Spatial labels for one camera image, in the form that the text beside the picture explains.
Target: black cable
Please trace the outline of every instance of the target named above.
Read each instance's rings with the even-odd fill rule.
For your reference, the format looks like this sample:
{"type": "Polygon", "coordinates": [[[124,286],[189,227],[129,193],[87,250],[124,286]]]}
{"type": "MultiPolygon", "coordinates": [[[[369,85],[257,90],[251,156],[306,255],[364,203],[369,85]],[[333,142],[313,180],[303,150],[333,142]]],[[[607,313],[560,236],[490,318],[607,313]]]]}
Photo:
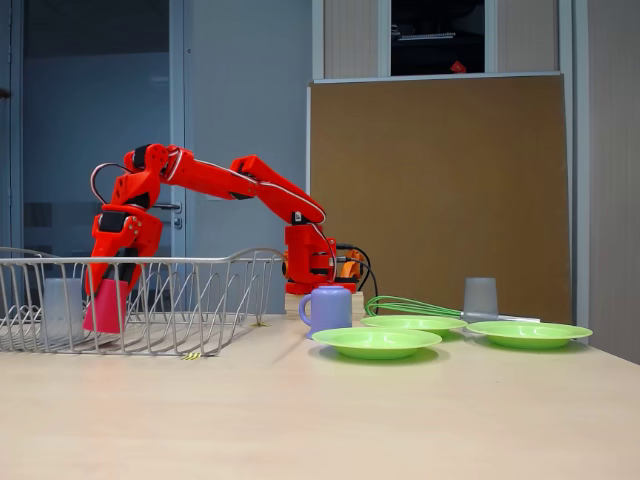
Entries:
{"type": "Polygon", "coordinates": [[[362,279],[362,282],[360,282],[360,285],[358,285],[358,291],[361,291],[362,287],[364,287],[364,284],[367,283],[367,279],[369,278],[369,274],[371,273],[371,259],[369,258],[369,255],[367,255],[366,252],[361,248],[354,246],[353,249],[360,252],[362,256],[367,260],[367,274],[362,279]]]}
{"type": "Polygon", "coordinates": [[[365,265],[367,267],[367,274],[364,276],[364,279],[362,280],[362,282],[360,282],[360,285],[358,286],[358,291],[360,292],[362,290],[362,287],[364,287],[364,284],[366,283],[367,279],[369,278],[369,272],[371,271],[370,270],[371,259],[369,258],[369,255],[367,255],[367,253],[364,250],[362,250],[360,247],[356,247],[355,245],[351,245],[350,243],[337,243],[336,250],[356,250],[360,252],[362,256],[367,260],[368,265],[365,265]]]}
{"type": "Polygon", "coordinates": [[[375,296],[378,296],[378,280],[376,279],[376,275],[373,273],[373,270],[371,270],[371,267],[369,265],[360,260],[349,257],[337,257],[336,260],[339,262],[356,262],[367,267],[367,271],[371,274],[371,278],[373,278],[373,290],[375,291],[375,296]]]}

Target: glass door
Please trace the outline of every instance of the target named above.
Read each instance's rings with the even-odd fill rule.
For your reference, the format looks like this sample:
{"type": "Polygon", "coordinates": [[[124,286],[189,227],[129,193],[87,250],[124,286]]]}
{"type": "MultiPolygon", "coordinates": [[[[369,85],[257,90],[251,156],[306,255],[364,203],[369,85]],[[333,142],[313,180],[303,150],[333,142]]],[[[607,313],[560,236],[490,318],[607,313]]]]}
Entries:
{"type": "MultiPolygon", "coordinates": [[[[11,45],[11,1],[0,0],[0,52],[9,52],[11,45]]],[[[10,188],[11,188],[11,65],[10,59],[0,55],[0,247],[11,245],[10,188]]]]}
{"type": "MultiPolygon", "coordinates": [[[[25,0],[23,18],[21,246],[89,256],[93,169],[170,143],[169,0],[25,0]]],[[[96,179],[107,201],[120,174],[96,179]]],[[[165,225],[157,255],[171,256],[172,212],[152,213],[165,225]]]]}

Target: dish rack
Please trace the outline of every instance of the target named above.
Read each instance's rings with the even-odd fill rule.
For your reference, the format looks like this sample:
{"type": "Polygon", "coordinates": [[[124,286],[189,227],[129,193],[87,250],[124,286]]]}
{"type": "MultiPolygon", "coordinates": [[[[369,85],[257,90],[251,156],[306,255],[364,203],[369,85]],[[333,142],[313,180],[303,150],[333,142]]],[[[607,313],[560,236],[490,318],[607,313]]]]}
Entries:
{"type": "MultiPolygon", "coordinates": [[[[268,248],[225,258],[126,259],[61,258],[0,248],[0,352],[216,356],[248,331],[248,319],[255,320],[252,325],[263,324],[273,268],[283,259],[280,252],[268,248]],[[3,258],[16,253],[22,258],[3,258]],[[80,330],[81,338],[74,339],[72,331],[80,327],[69,313],[72,296],[67,279],[79,278],[84,285],[91,265],[97,263],[113,265],[115,272],[118,265],[140,265],[140,278],[127,296],[126,314],[119,318],[120,333],[80,330]],[[50,323],[44,306],[48,278],[63,279],[68,323],[64,338],[48,338],[50,323]]],[[[125,292],[118,289],[116,293],[119,304],[125,292]]],[[[82,288],[83,318],[94,300],[82,288]]]]}

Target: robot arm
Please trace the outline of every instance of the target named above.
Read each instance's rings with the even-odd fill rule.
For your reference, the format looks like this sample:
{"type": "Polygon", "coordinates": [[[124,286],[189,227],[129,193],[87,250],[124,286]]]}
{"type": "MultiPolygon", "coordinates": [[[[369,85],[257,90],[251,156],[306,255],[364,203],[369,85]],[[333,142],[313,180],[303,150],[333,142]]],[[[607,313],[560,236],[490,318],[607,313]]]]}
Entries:
{"type": "MultiPolygon", "coordinates": [[[[96,192],[95,175],[91,176],[96,192]]],[[[322,207],[297,186],[270,169],[255,155],[238,158],[231,168],[196,160],[193,153],[175,145],[146,145],[124,158],[125,173],[115,182],[111,201],[103,200],[102,213],[94,218],[92,256],[153,256],[158,248],[162,223],[147,211],[160,194],[160,185],[177,185],[227,200],[258,197],[289,224],[285,228],[287,292],[309,293],[318,285],[333,283],[336,243],[322,233],[322,207]]],[[[123,264],[119,279],[135,285],[140,268],[123,264]]],[[[103,278],[113,272],[107,264],[94,264],[85,288],[96,293],[103,278]]]]}

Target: pink cup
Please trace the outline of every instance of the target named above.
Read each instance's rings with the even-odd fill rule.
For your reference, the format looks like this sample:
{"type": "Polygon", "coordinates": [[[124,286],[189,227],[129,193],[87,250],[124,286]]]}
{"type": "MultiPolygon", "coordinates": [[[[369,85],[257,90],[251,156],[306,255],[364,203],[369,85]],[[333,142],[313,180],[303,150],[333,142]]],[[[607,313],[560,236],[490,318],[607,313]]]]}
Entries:
{"type": "MultiPolygon", "coordinates": [[[[127,282],[120,280],[120,302],[116,291],[116,281],[104,279],[100,284],[98,294],[95,296],[96,310],[96,332],[98,333],[120,333],[120,320],[118,318],[118,304],[122,314],[124,329],[125,315],[127,313],[127,282]]],[[[93,331],[93,306],[91,302],[87,305],[87,312],[84,316],[82,328],[93,331]]]]}

